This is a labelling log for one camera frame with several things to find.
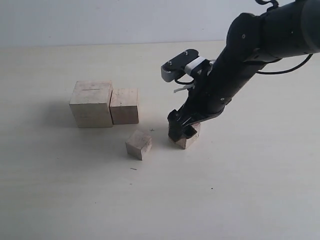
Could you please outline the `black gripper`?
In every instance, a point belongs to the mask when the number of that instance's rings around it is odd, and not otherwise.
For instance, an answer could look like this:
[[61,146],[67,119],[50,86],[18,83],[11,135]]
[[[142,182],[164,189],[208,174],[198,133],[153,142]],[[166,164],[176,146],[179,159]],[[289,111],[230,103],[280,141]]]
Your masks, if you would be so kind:
[[194,123],[219,116],[238,91],[253,77],[253,62],[237,59],[195,59],[184,69],[193,78],[194,87],[179,110],[167,116],[168,137],[174,141],[192,138],[197,130]]

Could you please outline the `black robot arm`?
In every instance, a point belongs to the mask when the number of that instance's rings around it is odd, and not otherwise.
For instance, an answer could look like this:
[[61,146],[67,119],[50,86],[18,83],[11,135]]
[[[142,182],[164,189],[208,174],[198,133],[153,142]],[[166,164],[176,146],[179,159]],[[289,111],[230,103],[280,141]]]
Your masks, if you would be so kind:
[[187,49],[161,67],[166,82],[184,75],[186,102],[167,117],[168,136],[177,142],[196,134],[194,124],[218,117],[239,90],[271,63],[295,56],[308,59],[320,51],[320,3],[296,0],[261,15],[241,13],[230,25],[226,45],[215,60]]

